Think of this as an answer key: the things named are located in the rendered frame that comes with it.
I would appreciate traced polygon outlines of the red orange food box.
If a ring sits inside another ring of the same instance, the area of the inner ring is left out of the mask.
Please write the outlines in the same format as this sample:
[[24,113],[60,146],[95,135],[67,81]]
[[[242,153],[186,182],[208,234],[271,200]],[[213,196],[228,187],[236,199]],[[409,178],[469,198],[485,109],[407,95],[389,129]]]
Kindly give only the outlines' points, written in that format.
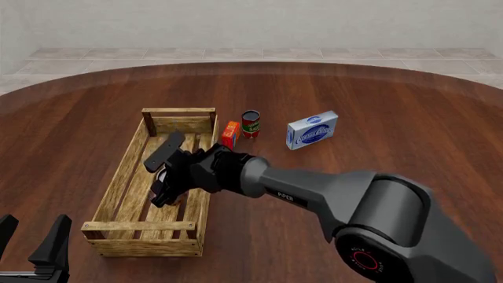
[[222,144],[230,150],[233,150],[239,137],[240,124],[238,122],[229,121],[222,132]]

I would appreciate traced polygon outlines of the wooden slat tray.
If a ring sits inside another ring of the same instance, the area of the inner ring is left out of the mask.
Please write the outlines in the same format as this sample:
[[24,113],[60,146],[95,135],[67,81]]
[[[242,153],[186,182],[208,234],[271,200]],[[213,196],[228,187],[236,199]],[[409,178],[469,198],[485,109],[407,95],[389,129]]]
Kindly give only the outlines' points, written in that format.
[[179,130],[182,149],[207,150],[218,140],[215,108],[145,108],[92,221],[81,228],[100,256],[201,256],[209,193],[192,189],[173,206],[157,208],[149,201],[155,175],[143,162]]

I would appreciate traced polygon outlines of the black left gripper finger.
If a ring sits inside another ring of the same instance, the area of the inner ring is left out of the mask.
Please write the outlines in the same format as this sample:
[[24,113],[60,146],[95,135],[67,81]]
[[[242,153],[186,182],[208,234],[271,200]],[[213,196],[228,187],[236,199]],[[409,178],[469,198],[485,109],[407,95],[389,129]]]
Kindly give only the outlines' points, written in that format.
[[36,267],[69,267],[68,244],[72,220],[59,215],[42,243],[28,257]]
[[4,252],[9,240],[13,236],[19,221],[11,214],[0,218],[0,252]]

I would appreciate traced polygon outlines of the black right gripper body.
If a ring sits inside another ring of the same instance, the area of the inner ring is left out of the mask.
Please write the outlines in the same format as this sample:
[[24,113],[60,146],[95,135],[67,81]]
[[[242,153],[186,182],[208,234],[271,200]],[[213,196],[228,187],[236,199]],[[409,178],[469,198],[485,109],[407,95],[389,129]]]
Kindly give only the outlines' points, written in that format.
[[190,174],[193,161],[192,153],[181,149],[157,149],[150,156],[151,173],[164,165],[150,187],[155,195],[151,199],[152,204],[158,208],[174,205],[181,195],[195,188]]

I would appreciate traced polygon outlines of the blue white cream cheese box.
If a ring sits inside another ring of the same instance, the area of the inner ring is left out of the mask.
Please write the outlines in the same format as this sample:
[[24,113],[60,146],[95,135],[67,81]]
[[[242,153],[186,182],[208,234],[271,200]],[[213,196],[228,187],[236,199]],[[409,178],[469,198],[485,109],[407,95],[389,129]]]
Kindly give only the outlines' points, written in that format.
[[330,110],[318,115],[291,122],[287,126],[286,145],[290,150],[331,138],[334,134],[338,115]]

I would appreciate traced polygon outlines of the tomato sauce tin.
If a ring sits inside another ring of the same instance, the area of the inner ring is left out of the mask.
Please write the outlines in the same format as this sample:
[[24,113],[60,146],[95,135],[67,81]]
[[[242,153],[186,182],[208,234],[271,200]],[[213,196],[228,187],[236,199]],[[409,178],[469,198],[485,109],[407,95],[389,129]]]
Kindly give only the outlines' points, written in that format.
[[257,138],[260,132],[260,114],[255,110],[247,110],[241,116],[242,134],[246,138]]

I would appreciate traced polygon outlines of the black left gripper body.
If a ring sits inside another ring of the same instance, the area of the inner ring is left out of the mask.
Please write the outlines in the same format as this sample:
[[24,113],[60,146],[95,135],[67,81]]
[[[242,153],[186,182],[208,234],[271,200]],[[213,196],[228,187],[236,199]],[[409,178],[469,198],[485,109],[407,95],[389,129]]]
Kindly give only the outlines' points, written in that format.
[[34,271],[0,272],[0,283],[68,283],[69,266],[35,266]]

